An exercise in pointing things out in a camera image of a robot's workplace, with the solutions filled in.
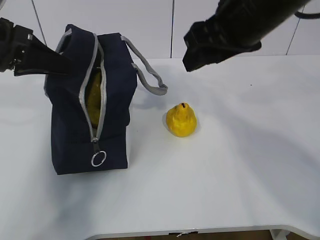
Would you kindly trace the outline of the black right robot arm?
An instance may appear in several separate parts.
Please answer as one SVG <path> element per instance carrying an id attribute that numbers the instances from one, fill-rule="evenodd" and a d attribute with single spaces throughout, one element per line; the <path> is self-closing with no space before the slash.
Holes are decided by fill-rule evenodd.
<path id="1" fill-rule="evenodd" d="M 187 72 L 218 64 L 261 49 L 261 40 L 291 16 L 319 19 L 319 13 L 300 11 L 307 0 L 220 0 L 210 18 L 194 22 L 184 42 Z"/>

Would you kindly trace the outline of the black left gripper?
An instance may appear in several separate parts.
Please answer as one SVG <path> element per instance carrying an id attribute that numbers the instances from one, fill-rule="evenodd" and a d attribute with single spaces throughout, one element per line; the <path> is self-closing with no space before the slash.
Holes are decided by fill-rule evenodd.
<path id="1" fill-rule="evenodd" d="M 0 72 L 14 76 L 67 75 L 71 60 L 53 51 L 33 35 L 33 30 L 0 18 Z"/>

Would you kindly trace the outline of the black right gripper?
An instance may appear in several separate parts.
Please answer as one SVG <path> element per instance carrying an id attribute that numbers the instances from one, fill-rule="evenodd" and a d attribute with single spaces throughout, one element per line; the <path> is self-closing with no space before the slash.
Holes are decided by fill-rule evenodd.
<path id="1" fill-rule="evenodd" d="M 242 53 L 255 52 L 262 47 L 260 41 L 242 46 L 230 40 L 215 15 L 205 21 L 194 22 L 183 40 L 187 50 L 182 62 L 187 72 L 221 63 Z"/>

